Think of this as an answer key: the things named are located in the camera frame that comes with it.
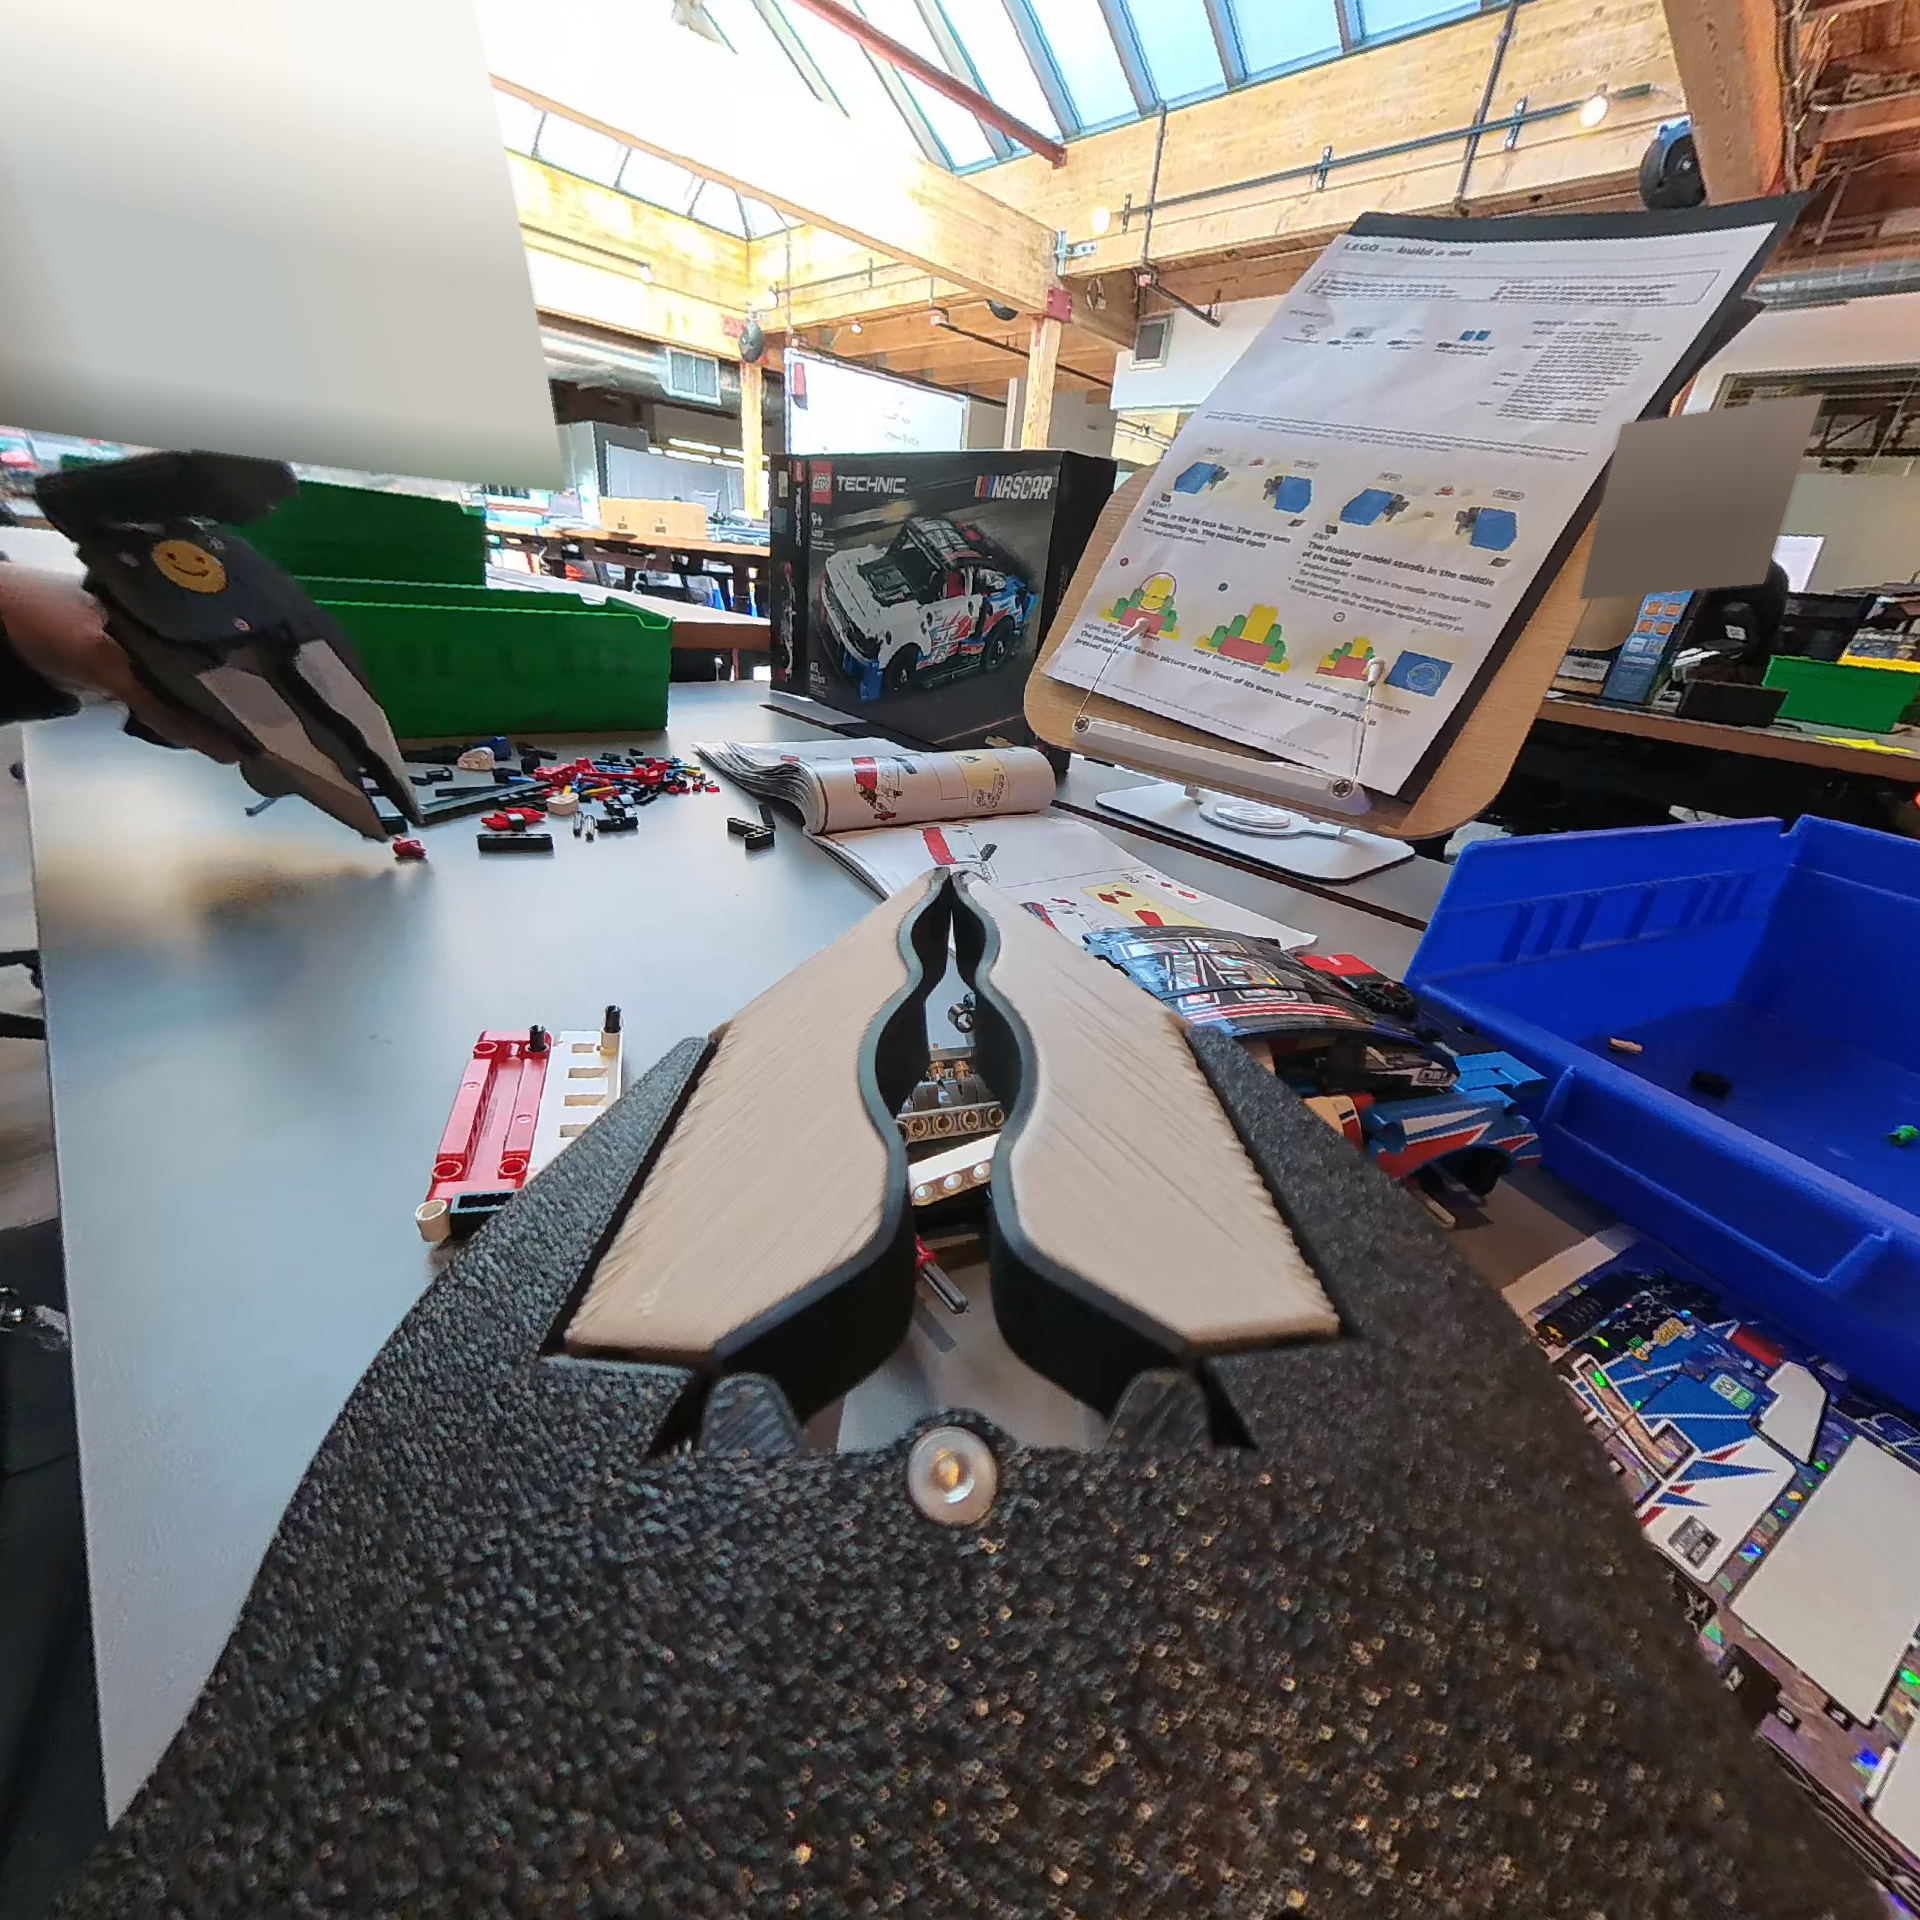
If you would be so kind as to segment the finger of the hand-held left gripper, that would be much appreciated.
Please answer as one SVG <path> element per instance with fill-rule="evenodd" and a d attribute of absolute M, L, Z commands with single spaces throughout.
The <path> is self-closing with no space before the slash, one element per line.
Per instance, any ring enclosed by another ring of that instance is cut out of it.
<path fill-rule="evenodd" d="M 305 731 L 338 761 L 361 799 L 378 793 L 400 822 L 424 825 L 388 716 L 330 639 L 297 640 L 297 710 Z"/>
<path fill-rule="evenodd" d="M 394 835 L 392 807 L 369 791 L 364 799 L 305 731 L 297 710 L 297 644 L 238 647 L 226 660 L 197 670 L 206 714 L 243 746 L 243 772 L 267 796 L 299 796 L 369 839 Z"/>

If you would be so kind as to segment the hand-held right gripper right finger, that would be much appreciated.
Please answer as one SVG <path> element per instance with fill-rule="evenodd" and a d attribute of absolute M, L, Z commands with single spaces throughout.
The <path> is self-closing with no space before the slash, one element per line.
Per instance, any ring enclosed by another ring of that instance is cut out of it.
<path fill-rule="evenodd" d="M 1006 1104 L 993 1307 L 1020 1361 L 1116 1412 L 1140 1375 L 1338 1335 L 1177 1016 L 971 874 L 955 959 Z"/>

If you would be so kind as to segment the toy brick race car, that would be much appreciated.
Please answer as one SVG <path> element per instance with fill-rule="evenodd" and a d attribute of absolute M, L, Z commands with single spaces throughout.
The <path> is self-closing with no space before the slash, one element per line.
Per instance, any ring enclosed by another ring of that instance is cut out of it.
<path fill-rule="evenodd" d="M 1412 1002 L 1366 970 L 1338 972 L 1272 942 L 1212 929 L 1117 929 L 1085 948 L 1192 1032 L 1221 1064 L 1290 1088 L 1395 1178 L 1449 1169 L 1480 1188 L 1532 1145 L 1515 1113 L 1530 1070 L 1456 1056 L 1416 1025 Z"/>

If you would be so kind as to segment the pile of brick pieces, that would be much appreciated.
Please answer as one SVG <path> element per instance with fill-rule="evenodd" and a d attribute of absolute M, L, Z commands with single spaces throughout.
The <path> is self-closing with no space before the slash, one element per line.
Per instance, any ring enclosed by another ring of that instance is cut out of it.
<path fill-rule="evenodd" d="M 634 743 L 539 747 L 493 734 L 404 747 L 400 758 L 424 825 L 392 811 L 392 839 L 419 836 L 425 860 L 457 847 L 505 863 L 554 857 L 572 843 L 621 843 L 651 809 L 716 804 L 723 788 L 699 760 Z"/>

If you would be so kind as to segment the red and white brick panel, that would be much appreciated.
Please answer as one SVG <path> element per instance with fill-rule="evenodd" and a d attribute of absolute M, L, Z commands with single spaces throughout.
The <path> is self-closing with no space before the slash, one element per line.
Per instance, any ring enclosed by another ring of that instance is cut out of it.
<path fill-rule="evenodd" d="M 417 1210 L 424 1241 L 477 1232 L 621 1092 L 621 1010 L 600 1028 L 486 1032 L 470 1050 Z"/>

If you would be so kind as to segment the grey desk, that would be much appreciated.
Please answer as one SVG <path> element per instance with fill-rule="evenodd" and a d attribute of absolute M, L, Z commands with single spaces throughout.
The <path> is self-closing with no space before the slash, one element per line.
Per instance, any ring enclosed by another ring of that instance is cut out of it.
<path fill-rule="evenodd" d="M 614 1002 L 641 1078 L 864 919 L 720 800 L 395 863 L 91 714 L 28 799 L 107 1818 L 153 1775 L 325 1434 L 429 1283 L 413 1210 L 483 1026 Z"/>

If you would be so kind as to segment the person's left hand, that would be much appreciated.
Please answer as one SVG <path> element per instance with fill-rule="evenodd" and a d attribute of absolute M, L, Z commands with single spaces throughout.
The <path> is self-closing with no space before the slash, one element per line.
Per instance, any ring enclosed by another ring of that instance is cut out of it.
<path fill-rule="evenodd" d="M 153 743 L 236 763 L 220 729 L 153 697 L 133 660 L 107 634 L 101 604 L 81 582 L 2 566 L 4 718 L 51 718 L 107 699 L 129 714 L 129 729 Z"/>

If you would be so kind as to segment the green plastic bin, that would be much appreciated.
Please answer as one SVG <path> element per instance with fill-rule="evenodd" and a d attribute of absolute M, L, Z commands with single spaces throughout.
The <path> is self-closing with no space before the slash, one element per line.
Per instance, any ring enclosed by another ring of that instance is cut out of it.
<path fill-rule="evenodd" d="M 400 738 L 625 736 L 667 718 L 669 617 L 572 593 L 308 579 Z"/>
<path fill-rule="evenodd" d="M 451 499 L 299 480 L 296 495 L 238 534 L 305 584 L 481 588 L 486 582 L 485 516 Z"/>
<path fill-rule="evenodd" d="M 1891 734 L 1917 699 L 1916 663 L 1774 656 L 1763 686 L 1784 696 L 1778 720 L 1813 729 Z"/>

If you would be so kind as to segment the open instruction booklet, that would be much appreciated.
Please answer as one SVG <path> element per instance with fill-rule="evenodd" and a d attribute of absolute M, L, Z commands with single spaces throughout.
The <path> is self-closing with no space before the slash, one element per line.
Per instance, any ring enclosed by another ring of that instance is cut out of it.
<path fill-rule="evenodd" d="M 1308 931 L 1218 902 L 1132 860 L 1054 811 L 1056 776 L 1036 750 L 920 752 L 880 738 L 705 742 L 697 755 L 766 800 L 793 804 L 806 835 L 894 897 L 933 871 L 968 871 L 1075 945 L 1117 929 L 1214 929 L 1297 953 Z"/>

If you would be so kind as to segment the blue plastic bin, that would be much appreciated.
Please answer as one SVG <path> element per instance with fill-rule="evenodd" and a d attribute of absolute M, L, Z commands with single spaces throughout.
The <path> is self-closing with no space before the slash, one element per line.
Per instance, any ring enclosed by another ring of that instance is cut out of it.
<path fill-rule="evenodd" d="M 1408 985 L 1542 1074 L 1560 1179 L 1916 1408 L 1916 963 L 1913 841 L 1749 822 L 1469 847 Z"/>

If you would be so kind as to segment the black toy set box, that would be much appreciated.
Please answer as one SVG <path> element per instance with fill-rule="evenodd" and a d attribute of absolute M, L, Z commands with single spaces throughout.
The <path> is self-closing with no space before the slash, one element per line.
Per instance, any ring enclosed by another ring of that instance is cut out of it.
<path fill-rule="evenodd" d="M 1025 684 L 1116 480 L 1076 450 L 786 459 L 772 686 L 930 750 L 1032 746 Z"/>

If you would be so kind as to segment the shiny sticker sheet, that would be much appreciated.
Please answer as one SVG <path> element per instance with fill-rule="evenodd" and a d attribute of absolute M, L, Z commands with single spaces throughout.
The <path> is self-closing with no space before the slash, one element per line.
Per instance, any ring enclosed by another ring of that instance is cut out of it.
<path fill-rule="evenodd" d="M 1633 1235 L 1507 1290 L 1746 1727 L 1917 1902 L 1916 1416 Z"/>

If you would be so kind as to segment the whiteboard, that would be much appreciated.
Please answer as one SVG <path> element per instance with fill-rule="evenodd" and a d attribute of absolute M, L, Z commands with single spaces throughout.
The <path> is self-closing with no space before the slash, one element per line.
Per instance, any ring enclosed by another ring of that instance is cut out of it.
<path fill-rule="evenodd" d="M 784 358 L 784 446 L 797 458 L 960 450 L 968 443 L 968 404 L 960 393 L 833 358 Z"/>

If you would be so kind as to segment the blue printed box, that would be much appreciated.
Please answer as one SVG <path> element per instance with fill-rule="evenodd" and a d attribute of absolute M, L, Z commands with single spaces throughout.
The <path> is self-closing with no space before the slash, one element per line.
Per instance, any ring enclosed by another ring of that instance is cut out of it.
<path fill-rule="evenodd" d="M 1649 593 L 1608 667 L 1600 702 L 1619 710 L 1649 710 L 1669 682 L 1675 644 L 1690 632 L 1701 591 Z"/>

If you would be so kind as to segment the printed instruction sheet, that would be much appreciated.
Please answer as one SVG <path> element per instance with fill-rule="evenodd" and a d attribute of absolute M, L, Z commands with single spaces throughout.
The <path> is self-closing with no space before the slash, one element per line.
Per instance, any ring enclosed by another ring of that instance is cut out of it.
<path fill-rule="evenodd" d="M 1405 796 L 1795 212 L 1358 218 L 1187 419 L 1046 679 Z"/>

